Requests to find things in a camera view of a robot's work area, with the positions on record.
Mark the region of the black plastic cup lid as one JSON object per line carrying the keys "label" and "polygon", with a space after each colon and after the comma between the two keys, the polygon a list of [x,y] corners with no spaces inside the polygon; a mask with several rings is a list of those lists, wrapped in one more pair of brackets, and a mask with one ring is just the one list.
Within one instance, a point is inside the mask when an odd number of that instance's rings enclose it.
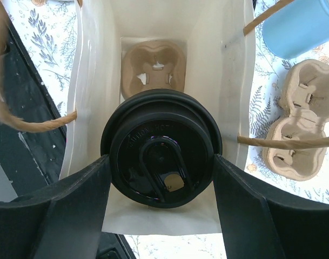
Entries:
{"label": "black plastic cup lid", "polygon": [[183,206],[212,181],[223,152],[213,116],[195,98],[155,89],[121,103],[106,123],[100,152],[113,185],[129,199],[161,209]]}

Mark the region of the blue cylindrical holder cup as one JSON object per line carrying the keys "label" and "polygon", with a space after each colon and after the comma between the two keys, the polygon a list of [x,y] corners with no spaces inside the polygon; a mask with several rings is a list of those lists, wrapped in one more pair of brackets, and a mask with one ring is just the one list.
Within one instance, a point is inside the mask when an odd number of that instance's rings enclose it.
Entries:
{"label": "blue cylindrical holder cup", "polygon": [[275,56],[293,59],[329,41],[329,0],[293,1],[263,23],[263,40]]}

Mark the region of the floral patterned table mat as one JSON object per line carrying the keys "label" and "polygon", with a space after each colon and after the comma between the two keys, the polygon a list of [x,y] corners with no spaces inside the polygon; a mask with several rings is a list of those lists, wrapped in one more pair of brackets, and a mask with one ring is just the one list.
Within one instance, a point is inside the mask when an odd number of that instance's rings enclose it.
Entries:
{"label": "floral patterned table mat", "polygon": [[[77,15],[73,2],[4,1],[5,9],[33,61],[41,83],[49,91],[56,110],[67,113],[69,80],[77,42]],[[263,138],[281,114],[278,102],[288,69],[314,58],[329,65],[329,42],[296,59],[280,59],[269,53],[261,29],[256,30],[256,64],[250,101],[251,136]],[[269,171],[261,149],[249,148],[245,170],[268,183],[306,199],[329,204],[329,149],[318,175],[295,182]],[[225,258],[221,234],[191,236],[126,235],[136,258]]]}

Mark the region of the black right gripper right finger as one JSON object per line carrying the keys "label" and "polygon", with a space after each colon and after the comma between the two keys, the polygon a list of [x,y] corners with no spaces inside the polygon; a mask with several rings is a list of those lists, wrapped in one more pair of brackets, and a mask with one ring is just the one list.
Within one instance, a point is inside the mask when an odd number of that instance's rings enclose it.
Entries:
{"label": "black right gripper right finger", "polygon": [[329,258],[329,205],[270,185],[214,157],[227,258]]}

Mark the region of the brown paper takeout bag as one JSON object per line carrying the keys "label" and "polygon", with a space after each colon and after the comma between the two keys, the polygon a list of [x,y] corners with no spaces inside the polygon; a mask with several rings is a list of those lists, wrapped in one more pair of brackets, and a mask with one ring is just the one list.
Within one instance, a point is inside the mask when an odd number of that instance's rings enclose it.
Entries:
{"label": "brown paper takeout bag", "polygon": [[258,234],[266,200],[234,182],[249,133],[251,1],[77,1],[78,38],[60,180],[97,161],[78,199],[126,235]]}

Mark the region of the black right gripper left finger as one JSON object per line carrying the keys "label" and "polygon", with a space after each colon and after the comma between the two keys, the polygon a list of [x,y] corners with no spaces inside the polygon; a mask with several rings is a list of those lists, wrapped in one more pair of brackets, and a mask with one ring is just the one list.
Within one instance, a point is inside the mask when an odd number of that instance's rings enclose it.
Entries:
{"label": "black right gripper left finger", "polygon": [[111,185],[109,157],[0,202],[0,258],[95,258]]}

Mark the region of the brown pulp cup carrier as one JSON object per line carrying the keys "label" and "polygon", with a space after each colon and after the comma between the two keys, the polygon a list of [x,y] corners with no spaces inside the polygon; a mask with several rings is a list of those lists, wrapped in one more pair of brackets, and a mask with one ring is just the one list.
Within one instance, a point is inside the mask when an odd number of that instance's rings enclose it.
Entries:
{"label": "brown pulp cup carrier", "polygon": [[[329,65],[308,59],[293,66],[285,78],[279,105],[284,113],[271,125],[268,140],[324,138],[329,122]],[[262,150],[263,161],[272,172],[296,181],[316,176],[325,153],[325,147]]]}

